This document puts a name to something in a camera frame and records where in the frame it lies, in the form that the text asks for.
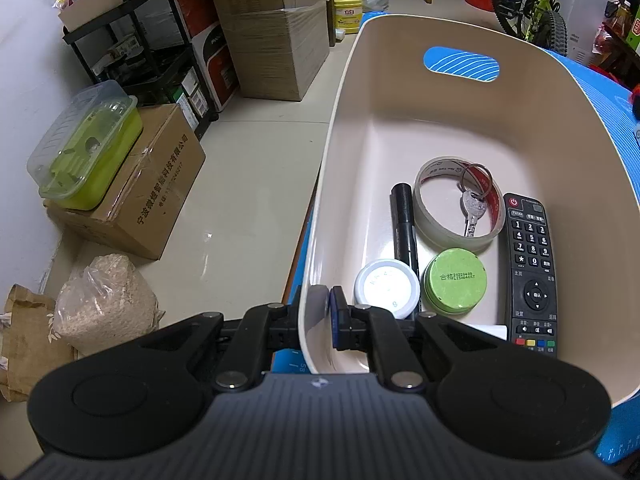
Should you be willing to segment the silver keys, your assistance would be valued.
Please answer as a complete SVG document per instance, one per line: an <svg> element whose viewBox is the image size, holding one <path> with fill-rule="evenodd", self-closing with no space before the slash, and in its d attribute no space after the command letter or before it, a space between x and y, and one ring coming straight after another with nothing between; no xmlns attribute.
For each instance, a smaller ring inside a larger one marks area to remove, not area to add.
<svg viewBox="0 0 640 480"><path fill-rule="evenodd" d="M467 188L465 184L465 177L467 174L471 177L474 176L472 169L477 169L480 174L488 180L487 184L478 182L476 191L472 191L470 188ZM458 188L460 188L462 193L460 203L462 212L465 215L465 237L473 237L475 235L477 222L484 216L487 209L485 198L492 190L493 184L494 179L492 178L490 171L479 162L469 162L462 170Z"/></svg>

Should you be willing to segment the white usb charger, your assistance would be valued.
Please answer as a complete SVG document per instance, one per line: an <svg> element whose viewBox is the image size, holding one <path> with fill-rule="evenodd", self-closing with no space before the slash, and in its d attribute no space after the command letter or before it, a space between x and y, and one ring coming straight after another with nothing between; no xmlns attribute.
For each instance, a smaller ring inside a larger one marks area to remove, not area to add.
<svg viewBox="0 0 640 480"><path fill-rule="evenodd" d="M480 330L481 332L490 336L499 338L501 340L508 339L508 328L502 324L470 324L466 323L466 326L474 328L474 330Z"/></svg>

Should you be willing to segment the large stacked cardboard box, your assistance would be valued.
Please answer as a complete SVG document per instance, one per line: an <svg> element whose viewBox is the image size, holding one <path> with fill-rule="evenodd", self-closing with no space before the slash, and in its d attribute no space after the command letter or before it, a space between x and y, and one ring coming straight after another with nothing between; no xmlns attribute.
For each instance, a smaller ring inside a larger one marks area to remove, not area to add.
<svg viewBox="0 0 640 480"><path fill-rule="evenodd" d="M326 0L214 0L243 96L299 102L329 54Z"/></svg>

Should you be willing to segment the bag of grain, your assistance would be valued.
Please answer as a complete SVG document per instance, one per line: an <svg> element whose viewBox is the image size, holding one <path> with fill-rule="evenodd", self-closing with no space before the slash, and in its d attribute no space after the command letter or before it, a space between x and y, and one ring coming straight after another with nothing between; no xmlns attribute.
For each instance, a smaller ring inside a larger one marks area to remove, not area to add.
<svg viewBox="0 0 640 480"><path fill-rule="evenodd" d="M63 285L49 315L48 341L91 356L157 330L164 314L127 256L97 256Z"/></svg>

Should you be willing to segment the brown paper bag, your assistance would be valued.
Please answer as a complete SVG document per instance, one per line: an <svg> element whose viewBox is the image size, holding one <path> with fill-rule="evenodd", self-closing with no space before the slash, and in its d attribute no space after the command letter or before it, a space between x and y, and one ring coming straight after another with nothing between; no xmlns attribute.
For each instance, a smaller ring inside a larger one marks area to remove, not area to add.
<svg viewBox="0 0 640 480"><path fill-rule="evenodd" d="M73 362L75 349L50 333L54 300L14 284L1 312L1 396L25 402L44 375Z"/></svg>

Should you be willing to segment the black shelf rack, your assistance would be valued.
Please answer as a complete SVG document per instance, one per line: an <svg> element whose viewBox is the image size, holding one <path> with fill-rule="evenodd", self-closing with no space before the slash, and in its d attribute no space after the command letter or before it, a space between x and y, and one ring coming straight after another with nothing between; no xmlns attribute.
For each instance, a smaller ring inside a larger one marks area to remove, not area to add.
<svg viewBox="0 0 640 480"><path fill-rule="evenodd" d="M92 84L114 80L140 106L177 104L199 139L219 118L177 0L120 0L63 40Z"/></svg>

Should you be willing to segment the black tv remote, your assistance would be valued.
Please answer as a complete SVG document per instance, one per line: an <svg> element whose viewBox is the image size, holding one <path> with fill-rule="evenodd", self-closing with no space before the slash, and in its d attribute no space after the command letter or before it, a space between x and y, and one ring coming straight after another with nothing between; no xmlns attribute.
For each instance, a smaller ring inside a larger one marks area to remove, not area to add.
<svg viewBox="0 0 640 480"><path fill-rule="evenodd" d="M512 344L554 358L558 305L548 217L533 198L503 195L506 206L506 327Z"/></svg>

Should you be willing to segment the black marker pen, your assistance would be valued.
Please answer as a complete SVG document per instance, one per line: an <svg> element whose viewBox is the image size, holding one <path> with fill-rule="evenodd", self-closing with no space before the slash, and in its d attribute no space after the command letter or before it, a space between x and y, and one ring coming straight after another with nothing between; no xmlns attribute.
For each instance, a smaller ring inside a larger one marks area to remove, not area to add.
<svg viewBox="0 0 640 480"><path fill-rule="evenodd" d="M397 183L390 191L390 212L394 234L394 256L420 276L416 227L414 226L412 188Z"/></svg>

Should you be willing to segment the white pill bottle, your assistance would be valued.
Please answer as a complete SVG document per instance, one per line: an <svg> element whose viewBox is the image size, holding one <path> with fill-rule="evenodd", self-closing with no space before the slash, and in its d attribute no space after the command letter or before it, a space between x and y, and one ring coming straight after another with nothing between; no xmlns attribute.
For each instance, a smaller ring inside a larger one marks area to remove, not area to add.
<svg viewBox="0 0 640 480"><path fill-rule="evenodd" d="M357 274L354 295L358 304L390 311L396 320L408 318L420 299L418 277L397 259L378 259Z"/></svg>

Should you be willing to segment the green lidded food container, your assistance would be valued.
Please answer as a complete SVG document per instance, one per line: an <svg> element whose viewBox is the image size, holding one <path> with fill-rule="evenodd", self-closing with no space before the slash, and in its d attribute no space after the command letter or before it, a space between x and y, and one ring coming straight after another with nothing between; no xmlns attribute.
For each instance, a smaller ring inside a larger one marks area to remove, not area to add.
<svg viewBox="0 0 640 480"><path fill-rule="evenodd" d="M66 209L93 210L142 133L138 99L117 81L82 90L27 161L38 193Z"/></svg>

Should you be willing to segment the green round tin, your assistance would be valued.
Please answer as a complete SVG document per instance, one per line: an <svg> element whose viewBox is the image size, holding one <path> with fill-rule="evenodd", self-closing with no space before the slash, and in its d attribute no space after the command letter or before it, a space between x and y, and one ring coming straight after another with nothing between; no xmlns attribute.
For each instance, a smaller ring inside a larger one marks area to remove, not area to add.
<svg viewBox="0 0 640 480"><path fill-rule="evenodd" d="M449 248L436 255L422 275L423 296L442 314L462 315L485 296L487 273L477 255Z"/></svg>

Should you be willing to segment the green black bicycle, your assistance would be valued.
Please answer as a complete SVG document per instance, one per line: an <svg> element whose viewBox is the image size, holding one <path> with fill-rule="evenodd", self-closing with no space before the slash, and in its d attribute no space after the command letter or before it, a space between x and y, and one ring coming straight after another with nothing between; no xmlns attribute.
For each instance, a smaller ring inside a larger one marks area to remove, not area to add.
<svg viewBox="0 0 640 480"><path fill-rule="evenodd" d="M567 55L567 27L559 0L491 0L503 31L537 47Z"/></svg>

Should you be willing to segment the white tape roll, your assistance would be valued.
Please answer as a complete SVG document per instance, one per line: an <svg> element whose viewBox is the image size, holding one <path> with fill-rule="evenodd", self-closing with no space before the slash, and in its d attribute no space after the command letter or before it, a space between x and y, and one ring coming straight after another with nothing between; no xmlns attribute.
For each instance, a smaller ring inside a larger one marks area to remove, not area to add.
<svg viewBox="0 0 640 480"><path fill-rule="evenodd" d="M486 212L477 222L475 235L464 236L465 215L461 209L460 176L469 161L457 157L436 157L426 162L416 174L412 189L414 218L420 234L442 249L464 248L474 254L484 252L500 234L506 221L502 193L494 179L485 198ZM477 190L477 183L488 180L477 169L465 177L467 188Z"/></svg>

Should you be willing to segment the beige plastic storage bin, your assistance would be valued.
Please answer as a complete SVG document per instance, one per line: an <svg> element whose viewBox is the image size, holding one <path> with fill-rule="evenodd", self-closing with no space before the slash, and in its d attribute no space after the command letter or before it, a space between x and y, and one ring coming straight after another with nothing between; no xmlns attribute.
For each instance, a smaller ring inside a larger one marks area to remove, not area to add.
<svg viewBox="0 0 640 480"><path fill-rule="evenodd" d="M456 234L461 195L495 183L539 200L550 222L559 356L596 376L614 404L639 389L639 203L623 151L552 54L478 26L384 15L367 21L334 105L300 302L302 350L320 374L363 373L332 346L321 287L355 291L394 254L390 192L432 159L471 164L419 186Z"/></svg>

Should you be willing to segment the cardboard box under container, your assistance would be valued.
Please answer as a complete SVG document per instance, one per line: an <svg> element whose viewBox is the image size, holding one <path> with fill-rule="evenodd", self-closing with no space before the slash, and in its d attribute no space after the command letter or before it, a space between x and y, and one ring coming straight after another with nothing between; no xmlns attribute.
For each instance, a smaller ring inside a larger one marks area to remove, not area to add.
<svg viewBox="0 0 640 480"><path fill-rule="evenodd" d="M177 104L143 107L142 133L104 199L90 211L44 202L50 218L85 240L159 259L205 162L205 153Z"/></svg>

